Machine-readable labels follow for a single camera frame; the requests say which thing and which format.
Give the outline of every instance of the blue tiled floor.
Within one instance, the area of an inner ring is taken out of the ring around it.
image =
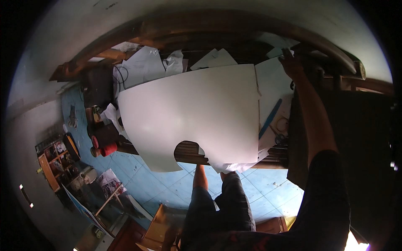
[[[62,110],[67,124],[70,105],[75,105],[78,126],[68,127],[76,141],[82,161],[92,165],[99,174],[111,168],[131,194],[151,215],[160,203],[175,208],[188,208],[191,201],[195,164],[181,163],[183,170],[168,173],[152,172],[138,155],[121,152],[94,158],[90,153],[91,140],[86,133],[86,118],[82,94],[72,88],[62,94]],[[222,191],[220,175],[205,166],[209,193],[215,199]],[[249,169],[239,174],[244,192],[250,202],[253,217],[261,222],[272,217],[295,216],[299,210],[303,191],[286,179],[287,170]],[[138,220],[148,227],[149,222]]]

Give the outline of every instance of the wall stain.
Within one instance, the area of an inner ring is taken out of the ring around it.
[[[109,5],[109,7],[107,7],[105,10],[108,10],[108,9],[112,8],[113,6],[115,6],[115,5],[118,4],[118,3],[119,3],[119,2],[115,2],[115,3],[111,4],[111,5]]]

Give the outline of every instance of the person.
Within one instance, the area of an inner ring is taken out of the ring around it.
[[[204,166],[197,165],[181,250],[344,250],[350,207],[328,115],[300,61],[289,50],[284,50],[279,60],[296,85],[308,138],[308,180],[293,226],[274,235],[255,232],[250,205],[236,172],[221,173],[222,194],[215,199],[216,211]],[[170,248],[175,238],[167,234],[163,249]]]

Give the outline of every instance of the blue ruler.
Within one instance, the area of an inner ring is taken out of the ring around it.
[[[278,112],[279,107],[281,106],[282,99],[280,98],[274,108],[272,109],[272,112],[268,115],[267,120],[265,121],[263,127],[261,128],[260,133],[258,134],[258,139],[261,139],[261,137],[264,135],[265,131],[269,127],[269,124],[272,122],[274,119],[276,113]]]

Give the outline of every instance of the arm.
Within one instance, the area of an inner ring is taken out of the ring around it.
[[[308,141],[308,165],[314,156],[322,150],[334,150],[336,147],[334,133],[328,120],[325,107],[303,71],[302,64],[289,50],[283,50],[284,59],[279,58],[286,74],[294,81],[300,98],[304,125]]]

